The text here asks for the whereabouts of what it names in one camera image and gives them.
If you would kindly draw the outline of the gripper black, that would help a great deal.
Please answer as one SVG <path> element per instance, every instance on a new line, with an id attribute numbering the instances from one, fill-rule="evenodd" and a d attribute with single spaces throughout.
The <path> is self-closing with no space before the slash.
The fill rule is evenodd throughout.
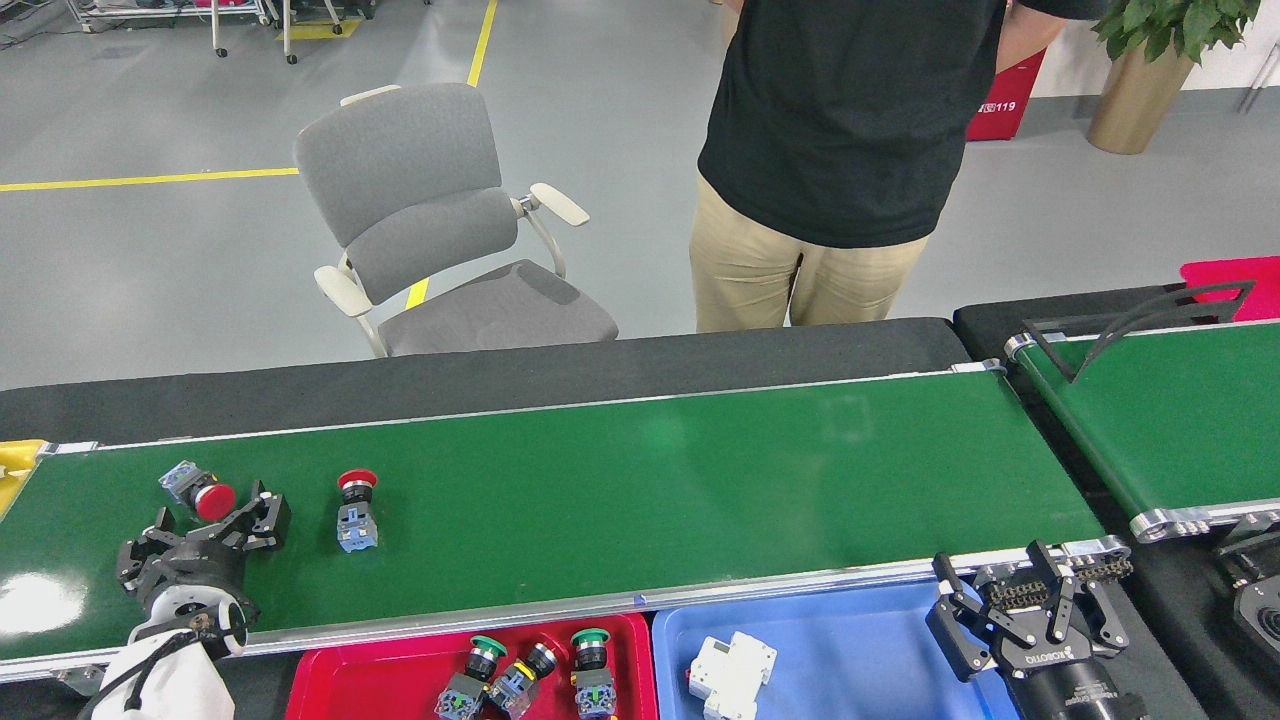
<path id="1" fill-rule="evenodd" d="M 118 551 L 115 579 L 123 591 L 137 591 L 145 568 L 145 612 L 152 612 L 164 591 L 201 585 L 225 591 L 238 603 L 251 605 L 244 593 L 247 552 L 282 550 L 291 524 L 284 495 L 253 482 L 250 501 L 229 512 L 215 528 L 215 544 L 180 544 L 170 509 L 159 509 L 156 520 L 138 538 Z"/>
<path id="2" fill-rule="evenodd" d="M 947 553 L 934 556 L 940 594 L 925 624 L 955 676 L 970 682 L 993 669 L 1023 719 L 1149 719 L 1144 701 L 1120 692 L 1094 657 L 1114 657 L 1129 647 L 1106 591 L 1107 583 L 1126 575 L 1125 559 L 1078 566 L 1055 557 L 1038 539 L 1028 544 L 1028 559 L 1044 585 L 1044 630 L 1038 647 L 1023 648 L 1005 641 L 1011 618 L 977 584 L 963 582 Z"/>

